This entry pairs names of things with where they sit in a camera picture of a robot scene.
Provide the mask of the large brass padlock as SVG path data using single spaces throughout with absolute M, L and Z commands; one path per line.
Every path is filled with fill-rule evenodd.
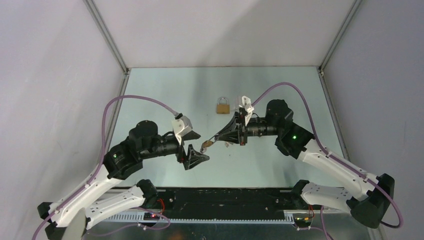
M 220 97 L 216 104 L 216 113 L 219 115 L 230 114 L 230 102 L 226 97 Z

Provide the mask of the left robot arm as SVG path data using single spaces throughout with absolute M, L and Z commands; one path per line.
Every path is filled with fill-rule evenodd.
M 84 211 L 82 234 L 103 220 L 122 211 L 143 207 L 152 209 L 158 202 L 158 191 L 148 179 L 142 179 L 127 191 L 101 200 L 111 188 L 126 180 L 143 167 L 143 160 L 175 155 L 185 170 L 208 161 L 209 156 L 196 151 L 184 141 L 197 140 L 200 135 L 192 130 L 186 117 L 173 121 L 173 131 L 159 135 L 158 126 L 151 120 L 142 120 L 128 133 L 128 137 L 112 147 L 103 158 L 99 171 L 93 171 L 80 184 L 82 191 L 69 202 L 42 202 L 40 217 L 49 223 L 45 228 L 49 240 L 60 240 L 80 210 Z

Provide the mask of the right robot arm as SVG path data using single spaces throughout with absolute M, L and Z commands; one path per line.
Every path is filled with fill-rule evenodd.
M 274 144 L 283 155 L 316 167 L 341 184 L 328 187 L 299 180 L 290 196 L 295 208 L 321 205 L 349 213 L 371 229 L 382 224 L 394 196 L 395 180 L 386 173 L 369 173 L 319 145 L 313 133 L 293 122 L 293 111 L 284 100 L 271 100 L 264 117 L 248 118 L 248 112 L 239 108 L 214 140 L 244 146 L 249 137 L 263 136 L 276 136 Z

